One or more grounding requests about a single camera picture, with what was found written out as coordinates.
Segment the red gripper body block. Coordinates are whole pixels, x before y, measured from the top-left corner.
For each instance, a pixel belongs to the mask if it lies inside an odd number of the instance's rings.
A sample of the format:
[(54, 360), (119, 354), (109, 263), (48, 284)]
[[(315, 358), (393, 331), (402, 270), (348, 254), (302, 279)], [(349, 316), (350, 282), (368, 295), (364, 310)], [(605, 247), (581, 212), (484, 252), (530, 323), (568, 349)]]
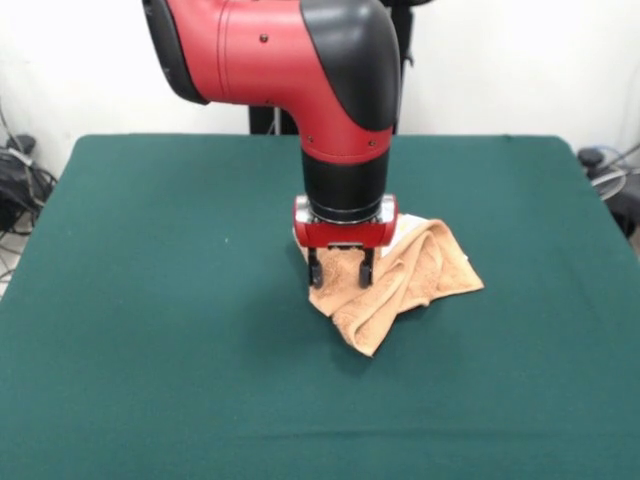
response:
[(339, 246), (375, 249), (391, 243), (396, 230), (398, 205), (396, 197), (385, 194), (377, 213), (359, 223), (332, 223), (312, 212), (306, 195), (298, 195), (294, 202), (293, 232), (304, 248)]

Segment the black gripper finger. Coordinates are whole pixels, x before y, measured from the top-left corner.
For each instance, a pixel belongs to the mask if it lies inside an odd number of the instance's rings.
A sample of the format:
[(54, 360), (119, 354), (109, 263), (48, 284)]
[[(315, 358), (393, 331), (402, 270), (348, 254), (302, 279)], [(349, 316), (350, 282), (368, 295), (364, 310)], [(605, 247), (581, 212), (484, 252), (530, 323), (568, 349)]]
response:
[(320, 289), (324, 283), (323, 267), (317, 256), (317, 249), (307, 249), (308, 281), (309, 286)]
[(363, 259), (359, 265), (359, 287), (361, 289), (367, 289), (373, 283), (374, 260), (375, 260), (375, 249), (364, 248)]

